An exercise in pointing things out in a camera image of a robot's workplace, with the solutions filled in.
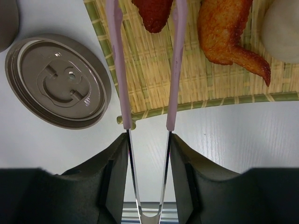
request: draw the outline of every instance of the piece of meat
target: piece of meat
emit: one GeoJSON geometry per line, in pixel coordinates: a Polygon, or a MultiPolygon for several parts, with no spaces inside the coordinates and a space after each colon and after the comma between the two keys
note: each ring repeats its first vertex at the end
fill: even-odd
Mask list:
{"type": "Polygon", "coordinates": [[[210,62],[236,63],[263,77],[270,85],[269,64],[259,55],[239,46],[253,0],[204,0],[198,18],[199,44],[210,62]]]}
{"type": "Polygon", "coordinates": [[[159,33],[166,25],[173,0],[132,0],[139,9],[144,27],[150,33],[159,33]]]}

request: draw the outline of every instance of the round lid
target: round lid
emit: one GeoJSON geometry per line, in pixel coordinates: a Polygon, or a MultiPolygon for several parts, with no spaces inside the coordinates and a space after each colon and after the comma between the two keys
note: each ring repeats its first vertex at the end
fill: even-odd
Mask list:
{"type": "Polygon", "coordinates": [[[80,129],[95,124],[111,98],[102,63],[83,45],[61,35],[16,43],[7,54],[6,73],[19,100],[60,127],[80,129]]]}

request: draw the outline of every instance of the white table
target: white table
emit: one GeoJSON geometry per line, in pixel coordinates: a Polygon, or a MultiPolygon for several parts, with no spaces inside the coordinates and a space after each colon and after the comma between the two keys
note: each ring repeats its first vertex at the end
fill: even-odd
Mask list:
{"type": "MultiPolygon", "coordinates": [[[[82,0],[19,0],[19,39],[41,33],[71,37],[105,62],[82,0]]],[[[113,87],[104,118],[86,130],[65,130],[28,111],[11,91],[0,54],[0,167],[42,167],[62,173],[109,146],[122,132],[113,87]]],[[[159,201],[166,116],[137,122],[132,132],[141,200],[159,201]]],[[[179,112],[175,133],[192,148],[236,172],[250,167],[299,166],[299,102],[230,105],[179,112]]],[[[171,170],[166,201],[175,201],[171,170]]],[[[128,170],[125,201],[134,201],[128,170]]]]}

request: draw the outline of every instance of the woven placemat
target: woven placemat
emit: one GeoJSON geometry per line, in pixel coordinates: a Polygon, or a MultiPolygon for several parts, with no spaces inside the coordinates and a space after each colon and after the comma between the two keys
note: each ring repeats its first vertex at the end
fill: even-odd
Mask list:
{"type": "MultiPolygon", "coordinates": [[[[187,1],[189,12],[178,96],[179,111],[229,104],[299,100],[299,64],[287,64],[272,58],[261,43],[263,18],[273,0],[253,1],[249,21],[241,38],[244,48],[263,56],[271,65],[269,88],[261,77],[236,64],[222,66],[206,59],[199,47],[197,34],[200,0],[187,1]]],[[[106,1],[84,2],[118,90],[105,13],[106,1]]],[[[167,113],[174,25],[170,16],[162,32],[152,35],[143,27],[138,9],[131,0],[119,2],[124,14],[121,34],[132,119],[135,123],[143,118],[167,113]]],[[[121,124],[122,118],[118,117],[117,122],[121,124]]]]}

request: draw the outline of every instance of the tongs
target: tongs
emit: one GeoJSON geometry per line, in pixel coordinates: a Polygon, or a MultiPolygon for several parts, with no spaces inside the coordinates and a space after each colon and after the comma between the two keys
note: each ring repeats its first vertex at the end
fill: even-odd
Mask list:
{"type": "Polygon", "coordinates": [[[162,179],[162,190],[160,205],[157,215],[154,217],[148,217],[143,214],[141,208],[141,202],[139,197],[139,189],[135,170],[135,158],[133,151],[133,144],[131,138],[131,109],[128,95],[128,86],[126,78],[125,57],[123,53],[123,45],[121,41],[121,24],[122,24],[122,11],[119,8],[118,0],[106,1],[106,14],[108,19],[108,28],[110,32],[111,45],[114,56],[115,70],[119,87],[119,98],[121,104],[121,115],[123,119],[123,127],[128,136],[128,152],[131,165],[131,173],[133,179],[133,186],[136,198],[136,205],[139,215],[140,223],[142,224],[159,224],[161,221],[161,214],[164,203],[165,187],[167,180],[170,146],[171,146],[171,133],[174,131],[177,108],[178,108],[178,90],[179,90],[179,78],[182,66],[182,56],[184,47],[185,28],[187,23],[187,2],[186,0],[176,0],[176,7],[173,11],[173,21],[175,25],[175,38],[174,49],[171,65],[171,88],[168,105],[168,114],[166,128],[168,130],[167,144],[164,160],[164,174],[162,179]]]}

